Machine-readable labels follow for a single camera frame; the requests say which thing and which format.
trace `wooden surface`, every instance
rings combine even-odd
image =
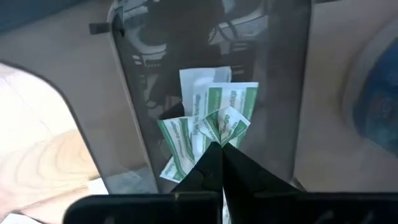
[[[11,211],[60,223],[65,209],[89,194],[98,171],[77,130],[0,156],[0,217]]]

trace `blue object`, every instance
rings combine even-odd
[[[398,38],[369,71],[353,119],[360,135],[398,156]]]

